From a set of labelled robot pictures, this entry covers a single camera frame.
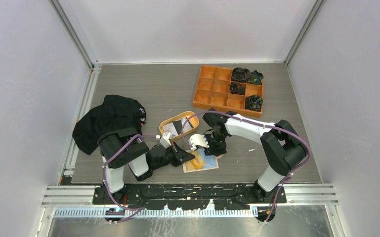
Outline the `beige leather card holder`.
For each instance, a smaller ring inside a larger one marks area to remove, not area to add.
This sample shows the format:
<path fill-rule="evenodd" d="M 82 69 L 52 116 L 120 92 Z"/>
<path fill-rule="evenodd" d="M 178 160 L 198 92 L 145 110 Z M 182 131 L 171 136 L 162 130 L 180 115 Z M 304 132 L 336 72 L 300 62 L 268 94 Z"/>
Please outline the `beige leather card holder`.
<path fill-rule="evenodd" d="M 217 169 L 219 168 L 218 159 L 223 156 L 206 155 L 205 148 L 198 149 L 196 151 L 187 150 L 187 152 L 194 155 L 195 158 L 190 161 L 186 161 L 182 165 L 184 173 Z"/>

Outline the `silver credit card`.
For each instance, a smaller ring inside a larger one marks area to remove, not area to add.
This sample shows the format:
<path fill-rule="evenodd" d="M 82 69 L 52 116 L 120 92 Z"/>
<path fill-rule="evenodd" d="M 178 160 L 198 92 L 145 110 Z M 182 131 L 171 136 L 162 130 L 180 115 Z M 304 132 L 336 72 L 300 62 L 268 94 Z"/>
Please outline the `silver credit card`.
<path fill-rule="evenodd" d="M 169 132 L 171 134 L 171 138 L 174 138 L 178 135 L 177 129 L 173 122 L 167 123 L 162 126 L 164 132 Z"/>

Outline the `yellow oval tray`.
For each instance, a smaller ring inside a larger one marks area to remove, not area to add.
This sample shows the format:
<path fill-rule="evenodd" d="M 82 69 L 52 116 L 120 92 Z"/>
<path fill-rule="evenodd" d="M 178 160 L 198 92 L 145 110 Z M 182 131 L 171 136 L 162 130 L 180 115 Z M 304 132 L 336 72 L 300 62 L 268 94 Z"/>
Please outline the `yellow oval tray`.
<path fill-rule="evenodd" d="M 171 134 L 170 141 L 176 141 L 181 138 L 181 131 L 184 128 L 184 135 L 195 132 L 198 129 L 200 121 L 197 116 L 189 118 L 195 113 L 192 111 L 182 112 L 172 118 L 169 118 L 159 125 L 160 133 L 163 135 L 165 132 Z"/>

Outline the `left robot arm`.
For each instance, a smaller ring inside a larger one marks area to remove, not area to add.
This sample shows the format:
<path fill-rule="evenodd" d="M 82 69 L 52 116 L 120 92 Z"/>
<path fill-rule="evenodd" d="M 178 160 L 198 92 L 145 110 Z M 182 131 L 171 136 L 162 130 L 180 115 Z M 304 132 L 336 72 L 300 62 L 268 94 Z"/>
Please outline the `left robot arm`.
<path fill-rule="evenodd" d="M 128 166 L 137 181 L 143 181 L 152 176 L 153 171 L 172 165 L 178 167 L 195 156 L 175 142 L 171 142 L 170 132 L 156 135 L 160 142 L 149 148 L 143 141 L 144 136 L 131 127 L 107 132 L 100 136 L 97 144 L 103 159 L 103 185 L 106 188 L 105 197 L 113 204 L 124 199 L 124 168 Z"/>

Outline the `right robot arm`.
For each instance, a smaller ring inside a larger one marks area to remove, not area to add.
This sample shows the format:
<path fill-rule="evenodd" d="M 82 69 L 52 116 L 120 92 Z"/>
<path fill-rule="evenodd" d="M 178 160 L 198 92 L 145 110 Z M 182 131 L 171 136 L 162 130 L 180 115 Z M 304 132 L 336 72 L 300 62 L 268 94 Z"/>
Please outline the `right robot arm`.
<path fill-rule="evenodd" d="M 310 148 L 300 139 L 292 125 L 281 120 L 278 123 L 261 123 L 236 112 L 208 110 L 203 120 L 210 127 L 204 133 L 208 147 L 206 155 L 220 156 L 227 152 L 226 138 L 239 136 L 262 145 L 268 167 L 254 182 L 253 193 L 262 203 L 274 196 L 274 190 L 289 173 L 309 157 Z"/>

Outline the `orange compartment organizer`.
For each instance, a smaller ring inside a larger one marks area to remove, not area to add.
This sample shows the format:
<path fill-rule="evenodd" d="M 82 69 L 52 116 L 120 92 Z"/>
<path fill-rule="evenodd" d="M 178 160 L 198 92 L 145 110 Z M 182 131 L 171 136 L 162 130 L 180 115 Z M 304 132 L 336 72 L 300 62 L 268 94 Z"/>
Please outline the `orange compartment organizer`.
<path fill-rule="evenodd" d="M 260 112 L 245 109 L 245 98 L 254 94 L 264 98 L 264 86 L 246 83 L 245 95 L 229 93 L 232 82 L 231 68 L 202 65 L 194 92 L 193 106 L 200 109 L 214 108 L 217 111 L 234 111 L 244 116 L 259 118 Z"/>

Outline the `dark rolled tie middle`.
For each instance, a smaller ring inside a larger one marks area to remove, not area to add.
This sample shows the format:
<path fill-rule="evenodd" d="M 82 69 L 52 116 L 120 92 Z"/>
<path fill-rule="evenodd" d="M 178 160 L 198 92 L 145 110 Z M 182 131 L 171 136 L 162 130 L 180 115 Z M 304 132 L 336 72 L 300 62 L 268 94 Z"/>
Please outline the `dark rolled tie middle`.
<path fill-rule="evenodd" d="M 246 83 L 243 82 L 231 82 L 229 86 L 229 93 L 236 95 L 245 95 Z"/>

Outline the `dark rolled tie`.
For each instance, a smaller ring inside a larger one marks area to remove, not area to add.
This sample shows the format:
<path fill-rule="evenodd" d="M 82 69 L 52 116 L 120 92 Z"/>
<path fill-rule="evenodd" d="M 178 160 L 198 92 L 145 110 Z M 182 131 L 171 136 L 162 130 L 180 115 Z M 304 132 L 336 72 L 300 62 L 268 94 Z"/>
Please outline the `dark rolled tie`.
<path fill-rule="evenodd" d="M 252 73 L 247 68 L 236 67 L 232 70 L 231 80 L 236 82 L 248 82 L 252 77 Z"/>
<path fill-rule="evenodd" d="M 236 95 L 245 95 L 246 83 L 243 82 L 231 82 L 229 86 L 229 93 Z"/>

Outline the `dark rolled tie top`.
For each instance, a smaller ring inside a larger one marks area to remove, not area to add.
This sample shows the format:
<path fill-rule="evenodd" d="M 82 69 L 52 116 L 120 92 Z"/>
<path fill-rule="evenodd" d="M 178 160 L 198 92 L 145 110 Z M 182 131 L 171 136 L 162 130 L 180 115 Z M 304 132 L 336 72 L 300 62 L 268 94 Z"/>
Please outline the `dark rolled tie top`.
<path fill-rule="evenodd" d="M 247 68 L 236 67 L 232 70 L 231 80 L 236 82 L 248 82 L 252 77 L 252 73 Z"/>

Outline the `green patterned rolled tie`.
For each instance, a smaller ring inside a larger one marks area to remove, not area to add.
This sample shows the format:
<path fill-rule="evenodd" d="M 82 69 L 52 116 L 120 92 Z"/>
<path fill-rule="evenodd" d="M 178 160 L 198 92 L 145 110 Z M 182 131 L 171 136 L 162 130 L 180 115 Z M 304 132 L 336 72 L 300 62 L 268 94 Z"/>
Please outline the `green patterned rolled tie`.
<path fill-rule="evenodd" d="M 251 72 L 251 78 L 249 79 L 250 84 L 262 85 L 264 80 L 264 74 L 258 70 Z"/>

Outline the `black cloth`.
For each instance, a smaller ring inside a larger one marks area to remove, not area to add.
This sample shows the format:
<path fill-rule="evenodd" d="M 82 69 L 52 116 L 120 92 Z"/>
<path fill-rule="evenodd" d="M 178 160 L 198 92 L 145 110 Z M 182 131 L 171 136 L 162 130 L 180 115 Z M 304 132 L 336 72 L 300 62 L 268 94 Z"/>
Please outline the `black cloth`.
<path fill-rule="evenodd" d="M 106 95 L 101 105 L 90 109 L 77 121 L 72 137 L 79 150 L 90 155 L 97 149 L 97 141 L 103 134 L 129 127 L 141 133 L 146 119 L 146 110 L 137 100 Z"/>

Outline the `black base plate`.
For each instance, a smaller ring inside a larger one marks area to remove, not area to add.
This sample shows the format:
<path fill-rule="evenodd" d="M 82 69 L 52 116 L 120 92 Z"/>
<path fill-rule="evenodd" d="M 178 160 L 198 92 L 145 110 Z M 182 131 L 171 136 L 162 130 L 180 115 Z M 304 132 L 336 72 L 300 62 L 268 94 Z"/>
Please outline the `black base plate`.
<path fill-rule="evenodd" d="M 147 210 L 204 210 L 210 202 L 215 210 L 244 210 L 251 204 L 287 201 L 284 189 L 261 196 L 252 184 L 127 184 L 113 194 L 119 204 Z"/>

